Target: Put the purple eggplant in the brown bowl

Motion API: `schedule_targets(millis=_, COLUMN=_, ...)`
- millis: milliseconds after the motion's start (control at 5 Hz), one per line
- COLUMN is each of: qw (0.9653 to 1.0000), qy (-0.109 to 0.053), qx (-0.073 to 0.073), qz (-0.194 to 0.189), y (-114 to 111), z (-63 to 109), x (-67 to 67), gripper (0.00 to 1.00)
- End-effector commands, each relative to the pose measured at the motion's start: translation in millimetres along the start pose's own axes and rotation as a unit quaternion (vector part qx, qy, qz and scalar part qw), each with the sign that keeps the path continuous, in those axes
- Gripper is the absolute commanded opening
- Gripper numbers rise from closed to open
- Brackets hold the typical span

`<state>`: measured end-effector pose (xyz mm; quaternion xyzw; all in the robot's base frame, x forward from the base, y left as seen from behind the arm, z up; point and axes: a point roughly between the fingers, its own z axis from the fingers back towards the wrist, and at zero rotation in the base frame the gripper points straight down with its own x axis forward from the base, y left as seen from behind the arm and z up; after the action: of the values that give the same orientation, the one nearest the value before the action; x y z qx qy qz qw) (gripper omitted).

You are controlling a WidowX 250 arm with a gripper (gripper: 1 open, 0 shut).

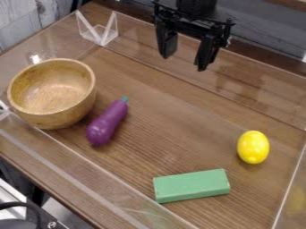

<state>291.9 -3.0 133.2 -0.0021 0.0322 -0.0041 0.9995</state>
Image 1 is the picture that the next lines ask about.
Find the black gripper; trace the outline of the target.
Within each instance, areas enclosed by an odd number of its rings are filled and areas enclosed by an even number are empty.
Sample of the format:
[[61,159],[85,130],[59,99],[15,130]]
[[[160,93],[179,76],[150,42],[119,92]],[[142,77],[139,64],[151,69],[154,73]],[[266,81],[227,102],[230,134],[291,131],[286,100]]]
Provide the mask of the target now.
[[202,72],[214,62],[220,46],[231,40],[232,18],[218,12],[218,0],[152,0],[152,19],[159,53],[176,51],[178,32],[200,38],[194,65]]

